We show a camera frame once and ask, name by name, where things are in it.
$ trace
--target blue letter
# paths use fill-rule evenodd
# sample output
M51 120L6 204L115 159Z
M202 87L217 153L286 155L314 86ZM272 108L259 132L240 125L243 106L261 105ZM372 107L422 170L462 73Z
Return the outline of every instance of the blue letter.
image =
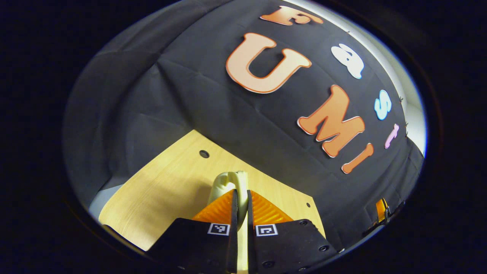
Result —
M387 91L381 90L379 92L379 99L375 99L374 110L377 113L379 120L384 120L387 117L387 113L391 111L393 103L389 98Z

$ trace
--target screw hole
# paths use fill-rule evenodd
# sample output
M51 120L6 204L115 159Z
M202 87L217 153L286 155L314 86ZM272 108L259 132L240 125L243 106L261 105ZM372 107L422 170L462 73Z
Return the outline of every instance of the screw hole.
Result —
M210 153L208 153L206 150L200 150L200 155L203 158L209 158L210 157Z
M274 264L275 264L275 262L273 262L273 261L266 261L266 262L263 262L263 263L262 263L262 266L263 266L264 268L271 268L271 267L273 267L273 266L274 266Z

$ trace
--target wooden table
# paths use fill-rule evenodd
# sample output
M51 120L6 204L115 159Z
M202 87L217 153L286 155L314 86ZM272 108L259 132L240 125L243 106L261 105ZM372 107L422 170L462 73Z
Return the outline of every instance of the wooden table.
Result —
M209 157L202 157L201 150ZM206 206L217 175L240 170L248 173L249 189L294 220L311 220L325 236L312 197L260 172L195 130L130 178L103 207L98 219L146 251L176 218L191 219ZM239 273L247 269L246 230L243 225L238 232Z

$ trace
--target letter m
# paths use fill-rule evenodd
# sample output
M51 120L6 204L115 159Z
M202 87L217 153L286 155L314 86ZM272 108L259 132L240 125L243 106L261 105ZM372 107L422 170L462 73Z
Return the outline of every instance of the letter m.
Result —
M324 121L316 141L324 141L323 150L328 156L334 158L338 152L359 133L364 132L365 124L361 117L356 116L343 121L350 99L346 92L337 85L331 86L331 96L309 117L300 117L298 126L307 134L313 135L318 126Z

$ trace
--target orange object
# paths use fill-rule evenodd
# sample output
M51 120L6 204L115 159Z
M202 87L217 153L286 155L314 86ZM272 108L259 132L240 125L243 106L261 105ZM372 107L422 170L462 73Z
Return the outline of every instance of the orange object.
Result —
M269 202L266 198L262 197L260 194L252 190L250 193L252 195L254 226L293 221L291 217L289 217L273 203Z
M216 224L231 224L233 193L234 189L214 200L196 214L193 220Z

